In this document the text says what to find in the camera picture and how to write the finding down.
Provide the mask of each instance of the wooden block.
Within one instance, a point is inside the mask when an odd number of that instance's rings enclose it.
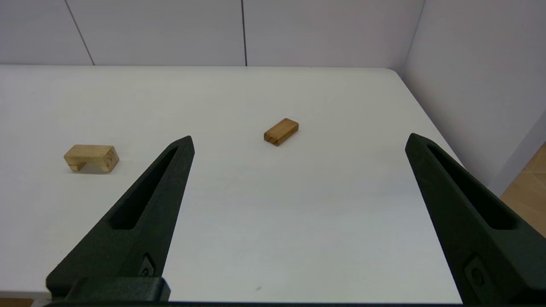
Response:
[[[264,140],[275,146],[279,146],[286,141],[292,134],[298,131],[300,125],[289,119],[283,119],[264,133]]]
[[[113,146],[74,145],[64,154],[64,160],[73,172],[78,172],[85,163],[96,164],[106,173],[111,172],[120,158]]]

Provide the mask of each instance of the screw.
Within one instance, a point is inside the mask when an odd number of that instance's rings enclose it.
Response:
[[[478,286],[481,286],[485,283],[482,272],[476,268],[472,270],[472,280]]]

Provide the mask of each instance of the wooden floor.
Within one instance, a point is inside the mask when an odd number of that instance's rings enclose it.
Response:
[[[546,143],[502,194],[501,200],[546,237]]]
[[[32,302],[28,298],[0,298],[0,307],[30,307]]]

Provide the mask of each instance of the white wall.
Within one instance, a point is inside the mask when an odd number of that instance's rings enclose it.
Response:
[[[546,139],[545,15],[544,0],[429,0],[409,52],[406,84],[496,194]]]
[[[244,0],[249,66],[403,70],[423,0]]]
[[[68,4],[96,65],[245,65],[240,0]]]
[[[91,65],[64,0],[0,0],[1,64]]]
[[[423,1],[0,0],[0,63],[244,66],[248,60],[400,73]]]

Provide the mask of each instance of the wooden bridge block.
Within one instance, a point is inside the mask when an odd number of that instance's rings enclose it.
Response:
[[[106,173],[111,172],[120,158],[113,146],[74,145],[64,154],[64,160],[73,172],[78,172],[85,163],[96,164]]]
[[[264,133],[264,140],[275,146],[279,146],[282,144],[282,142],[291,137],[292,134],[296,133],[299,127],[300,125],[297,122],[289,119],[283,119]]]

